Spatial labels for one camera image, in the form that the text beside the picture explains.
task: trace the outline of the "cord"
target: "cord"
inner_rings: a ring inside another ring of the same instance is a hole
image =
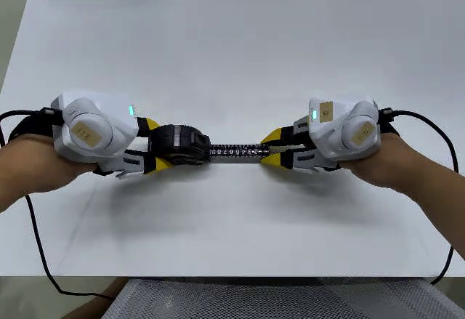
[[[421,114],[415,113],[415,112],[410,112],[408,110],[393,110],[391,113],[392,117],[397,117],[397,116],[410,116],[414,117],[417,119],[420,119],[421,121],[425,122],[428,124],[430,127],[432,127],[441,137],[444,139],[445,143],[447,143],[450,151],[450,155],[452,156],[452,163],[453,163],[453,170],[458,174],[458,160],[457,160],[457,154],[456,150],[453,147],[452,141],[450,141],[449,137],[444,133],[443,130],[441,130],[440,127],[438,127],[435,123],[430,121],[427,117],[422,116]],[[431,285],[435,285],[439,283],[443,278],[446,272],[449,269],[450,262],[452,261],[452,256],[453,256],[453,247],[451,246],[448,252],[447,259],[445,260],[445,265],[441,271],[441,273],[431,282]]]
[[[5,118],[11,117],[11,116],[31,116],[31,115],[36,115],[36,114],[43,114],[41,111],[34,111],[34,110],[12,110],[10,112],[3,113],[0,115],[0,123],[3,121]],[[452,162],[453,162],[453,170],[458,173],[458,160],[457,160],[457,155],[456,155],[456,150],[453,146],[452,141],[450,141],[449,137],[444,133],[444,131],[438,127],[435,123],[430,121],[427,117],[422,116],[421,114],[415,113],[415,112],[410,112],[408,110],[391,110],[391,109],[386,109],[383,110],[382,115],[386,117],[386,119],[389,119],[389,121],[392,121],[394,117],[397,116],[410,116],[417,118],[424,123],[428,124],[431,126],[447,143],[450,151],[450,155],[452,156]],[[5,139],[3,135],[3,131],[1,130],[1,125],[0,125],[0,148],[5,146]],[[81,292],[71,292],[71,291],[64,291],[60,288],[60,285],[57,283],[57,281],[53,278],[52,274],[50,273],[48,264],[47,264],[47,259],[45,258],[45,253],[44,253],[44,248],[42,246],[42,242],[40,239],[39,235],[39,229],[37,227],[37,220],[36,220],[36,214],[34,212],[34,207],[32,204],[31,197],[29,195],[26,195],[25,197],[26,201],[28,202],[28,208],[29,208],[29,214],[31,215],[31,222],[33,226],[33,231],[34,231],[34,237],[36,238],[36,243],[37,243],[37,248],[39,249],[42,265],[44,267],[44,271],[50,282],[53,284],[53,286],[57,289],[57,291],[60,294],[64,295],[70,295],[70,296],[95,296],[95,297],[100,297],[103,299],[108,299],[110,301],[113,301],[115,298],[111,296],[106,296],[103,294],[97,294],[94,292],[88,292],[88,293],[81,293]],[[447,259],[445,261],[445,265],[441,271],[441,273],[431,282],[432,285],[435,285],[439,283],[445,276],[446,272],[448,271],[450,267],[450,262],[452,261],[452,256],[453,256],[454,248],[451,246],[448,252]]]
[[[44,112],[37,111],[37,110],[12,110],[10,112],[3,113],[0,116],[0,123],[3,121],[5,118],[11,117],[11,116],[34,116],[37,114],[44,114]],[[3,131],[0,126],[0,148],[5,146],[5,139],[3,135]],[[68,296],[95,296],[95,297],[100,297],[102,299],[107,299],[110,301],[113,301],[115,297],[103,295],[103,294],[96,294],[94,292],[72,292],[72,291],[65,291],[60,288],[60,285],[57,283],[57,281],[53,278],[53,275],[50,273],[49,266],[47,264],[47,259],[45,258],[45,253],[44,253],[44,247],[42,246],[41,242],[41,237],[39,235],[39,229],[37,227],[37,219],[36,219],[36,213],[34,212],[34,207],[32,204],[31,197],[29,195],[25,196],[26,201],[28,202],[28,208],[29,208],[29,214],[31,215],[31,222],[32,222],[32,228],[34,231],[34,237],[36,239],[36,244],[37,248],[39,249],[39,254],[41,257],[42,261],[42,266],[44,267],[44,272],[46,274],[46,277],[50,280],[50,283],[53,284],[53,286],[57,289],[57,291],[60,294],[63,295],[68,295]]]

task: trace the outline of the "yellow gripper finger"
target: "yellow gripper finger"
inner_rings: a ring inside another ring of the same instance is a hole
[[[153,174],[156,171],[166,170],[173,166],[166,159],[155,157],[154,161],[144,161],[144,174]]]

